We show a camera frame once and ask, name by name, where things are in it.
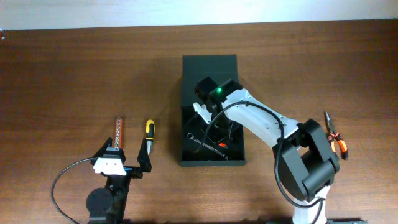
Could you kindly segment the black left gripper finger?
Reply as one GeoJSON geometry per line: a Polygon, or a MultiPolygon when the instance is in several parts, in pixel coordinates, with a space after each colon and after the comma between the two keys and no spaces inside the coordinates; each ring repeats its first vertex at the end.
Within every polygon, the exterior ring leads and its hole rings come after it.
{"type": "Polygon", "coordinates": [[[147,152],[147,141],[146,139],[142,140],[141,148],[137,157],[137,161],[140,165],[140,169],[142,172],[151,172],[152,164],[150,162],[150,157],[147,152]]]}
{"type": "Polygon", "coordinates": [[[113,139],[111,137],[107,138],[107,140],[105,141],[105,143],[100,147],[100,149],[94,153],[94,155],[91,158],[91,165],[94,165],[96,160],[99,157],[103,157],[104,153],[106,152],[107,148],[112,146],[112,141],[113,139]]]}

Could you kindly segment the silver ring wrench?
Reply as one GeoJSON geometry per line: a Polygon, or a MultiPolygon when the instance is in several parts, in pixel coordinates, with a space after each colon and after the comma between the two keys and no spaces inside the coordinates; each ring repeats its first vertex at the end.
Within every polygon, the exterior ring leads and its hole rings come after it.
{"type": "Polygon", "coordinates": [[[227,156],[225,153],[222,153],[221,151],[209,146],[206,143],[201,142],[199,139],[197,139],[192,133],[188,133],[187,134],[187,138],[191,139],[192,141],[198,143],[200,145],[200,147],[205,147],[213,152],[215,152],[216,154],[218,154],[219,156],[223,157],[226,161],[230,161],[232,158],[227,156]]]}

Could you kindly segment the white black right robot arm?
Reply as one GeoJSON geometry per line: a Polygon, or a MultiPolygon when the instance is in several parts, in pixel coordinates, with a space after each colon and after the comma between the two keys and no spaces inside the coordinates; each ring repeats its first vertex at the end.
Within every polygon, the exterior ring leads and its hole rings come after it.
{"type": "Polygon", "coordinates": [[[292,223],[330,222],[326,198],[340,165],[318,122],[285,117],[234,80],[217,85],[210,77],[202,78],[195,94],[203,102],[193,106],[207,124],[206,133],[215,123],[226,126],[234,121],[272,148],[277,187],[294,206],[292,223]]]}

